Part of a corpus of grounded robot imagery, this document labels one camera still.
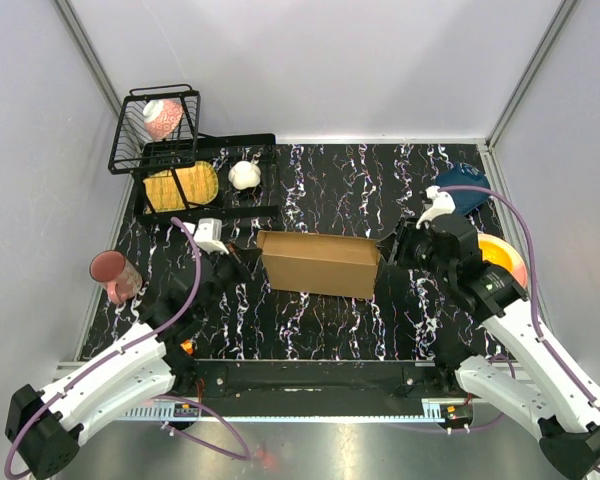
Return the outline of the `brown cardboard box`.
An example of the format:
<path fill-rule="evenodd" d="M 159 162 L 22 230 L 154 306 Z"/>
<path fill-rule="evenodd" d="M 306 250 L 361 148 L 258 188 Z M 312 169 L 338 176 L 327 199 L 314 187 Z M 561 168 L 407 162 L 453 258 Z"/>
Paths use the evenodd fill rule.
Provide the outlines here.
<path fill-rule="evenodd" d="M 364 300 L 374 296 L 380 252 L 373 239 L 261 231 L 257 247 L 274 290 Z"/>

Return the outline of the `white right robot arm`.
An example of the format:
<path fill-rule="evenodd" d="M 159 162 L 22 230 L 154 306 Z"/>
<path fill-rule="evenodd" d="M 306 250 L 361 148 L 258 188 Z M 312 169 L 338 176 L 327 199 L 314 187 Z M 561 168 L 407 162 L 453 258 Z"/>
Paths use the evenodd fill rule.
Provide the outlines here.
<path fill-rule="evenodd" d="M 522 426 L 568 479 L 600 465 L 600 387 L 531 312 L 527 290 L 484 259 L 464 217 L 443 214 L 427 226 L 403 218 L 377 244 L 387 264 L 435 276 L 455 305 L 513 354 L 534 385 L 497 370 L 462 342 L 434 343 L 434 384 L 446 396 L 477 396 Z"/>

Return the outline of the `yellow woven plate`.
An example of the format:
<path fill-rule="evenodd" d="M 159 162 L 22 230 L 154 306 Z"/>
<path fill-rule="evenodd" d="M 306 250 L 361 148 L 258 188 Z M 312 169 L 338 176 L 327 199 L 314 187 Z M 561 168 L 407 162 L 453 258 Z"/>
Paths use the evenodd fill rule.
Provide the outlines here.
<path fill-rule="evenodd" d="M 172 212 L 208 205 L 219 193 L 213 166 L 197 161 L 193 166 L 163 170 L 143 180 L 147 211 Z"/>

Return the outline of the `dark blue bowl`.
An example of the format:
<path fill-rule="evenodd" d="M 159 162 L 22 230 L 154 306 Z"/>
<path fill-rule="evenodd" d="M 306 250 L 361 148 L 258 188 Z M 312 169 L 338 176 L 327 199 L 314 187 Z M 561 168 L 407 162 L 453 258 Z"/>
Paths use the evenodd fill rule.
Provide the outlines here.
<path fill-rule="evenodd" d="M 463 162 L 455 163 L 450 170 L 439 174 L 434 184 L 440 188 L 449 186 L 491 188 L 488 178 L 481 170 Z M 488 194 L 473 190 L 453 191 L 450 195 L 455 204 L 455 212 L 465 216 L 480 209 L 489 199 Z"/>

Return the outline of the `pink mug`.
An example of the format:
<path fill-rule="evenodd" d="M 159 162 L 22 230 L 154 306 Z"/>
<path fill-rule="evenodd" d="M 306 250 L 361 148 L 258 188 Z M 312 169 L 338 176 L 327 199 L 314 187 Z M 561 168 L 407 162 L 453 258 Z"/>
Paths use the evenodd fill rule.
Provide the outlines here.
<path fill-rule="evenodd" d="M 115 305 L 122 305 L 136 296 L 143 286 L 143 278 L 136 267 L 116 250 L 96 255 L 89 266 L 89 273 Z"/>

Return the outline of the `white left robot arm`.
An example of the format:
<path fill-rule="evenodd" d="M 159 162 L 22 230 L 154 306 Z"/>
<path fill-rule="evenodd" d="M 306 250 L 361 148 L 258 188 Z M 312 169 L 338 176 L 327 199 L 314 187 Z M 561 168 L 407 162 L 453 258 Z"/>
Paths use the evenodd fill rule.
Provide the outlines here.
<path fill-rule="evenodd" d="M 63 378 L 39 389 L 26 384 L 11 397 L 5 436 L 26 473 L 48 479 L 63 470 L 81 446 L 109 423 L 155 397 L 201 395 L 194 329 L 231 287 L 251 279 L 247 252 L 226 244 L 218 252 L 193 251 L 194 271 L 163 287 L 145 285 L 138 319 L 111 346 Z"/>

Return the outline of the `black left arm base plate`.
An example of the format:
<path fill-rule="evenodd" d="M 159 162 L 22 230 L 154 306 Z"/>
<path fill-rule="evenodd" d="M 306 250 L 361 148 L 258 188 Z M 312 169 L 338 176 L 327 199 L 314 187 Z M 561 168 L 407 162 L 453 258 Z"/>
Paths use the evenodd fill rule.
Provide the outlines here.
<path fill-rule="evenodd" d="M 205 399 L 229 398 L 245 391 L 380 390 L 393 393 L 411 377 L 408 365 L 367 360 L 187 360 L 173 391 Z"/>

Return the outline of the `pink plate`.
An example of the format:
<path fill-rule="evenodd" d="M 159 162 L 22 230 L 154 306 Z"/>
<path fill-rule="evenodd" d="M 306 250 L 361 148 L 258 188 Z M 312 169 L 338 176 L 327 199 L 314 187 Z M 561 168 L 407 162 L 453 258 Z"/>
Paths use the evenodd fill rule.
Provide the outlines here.
<path fill-rule="evenodd" d="M 490 235 L 490 234 L 485 234 L 485 233 L 479 233 L 478 234 L 478 238 L 479 237 L 483 237 L 486 236 L 487 238 L 491 237 L 492 239 L 494 239 L 496 236 L 494 235 Z M 524 263 L 524 260 L 522 258 L 522 256 L 519 254 L 519 252 L 512 246 L 510 245 L 508 242 L 506 242 L 503 239 L 500 239 L 503 243 L 505 243 L 508 246 L 508 250 L 511 254 L 512 259 L 514 260 L 514 272 L 510 273 L 514 279 L 523 287 L 526 288 L 527 287 L 527 283 L 528 283 L 528 273 L 527 273 L 527 268 L 526 265 Z"/>

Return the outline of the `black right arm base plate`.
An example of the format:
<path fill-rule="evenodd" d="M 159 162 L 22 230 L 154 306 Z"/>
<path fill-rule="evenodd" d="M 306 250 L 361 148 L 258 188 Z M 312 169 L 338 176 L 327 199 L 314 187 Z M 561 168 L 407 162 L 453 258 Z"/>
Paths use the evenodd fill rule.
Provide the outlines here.
<path fill-rule="evenodd" d="M 452 399 L 464 402 L 475 398 L 459 386 L 454 374 L 432 362 L 404 362 L 401 382 L 394 393 L 405 398 Z"/>

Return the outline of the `pink patterned bowl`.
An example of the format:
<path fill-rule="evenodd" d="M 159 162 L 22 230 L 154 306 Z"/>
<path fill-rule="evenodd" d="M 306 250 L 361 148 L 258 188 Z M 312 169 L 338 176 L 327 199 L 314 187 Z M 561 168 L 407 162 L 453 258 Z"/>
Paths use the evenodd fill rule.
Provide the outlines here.
<path fill-rule="evenodd" d="M 149 101 L 142 111 L 144 125 L 153 141 L 168 137 L 180 124 L 183 107 L 169 99 Z"/>

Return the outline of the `orange bowl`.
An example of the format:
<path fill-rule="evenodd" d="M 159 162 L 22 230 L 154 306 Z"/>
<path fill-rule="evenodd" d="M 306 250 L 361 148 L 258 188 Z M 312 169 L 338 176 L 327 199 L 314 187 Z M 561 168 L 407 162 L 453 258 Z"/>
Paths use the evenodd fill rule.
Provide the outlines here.
<path fill-rule="evenodd" d="M 509 273 L 514 272 L 514 260 L 511 257 L 508 246 L 499 238 L 479 237 L 478 244 L 484 261 L 503 267 Z"/>

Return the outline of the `orange striped toy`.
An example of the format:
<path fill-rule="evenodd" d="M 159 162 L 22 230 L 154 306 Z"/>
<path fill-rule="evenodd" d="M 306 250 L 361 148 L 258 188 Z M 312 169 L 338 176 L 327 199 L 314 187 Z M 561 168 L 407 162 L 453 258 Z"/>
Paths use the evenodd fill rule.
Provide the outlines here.
<path fill-rule="evenodd" d="M 184 341 L 180 344 L 180 347 L 190 356 L 193 356 L 195 354 L 195 346 L 191 340 Z"/>

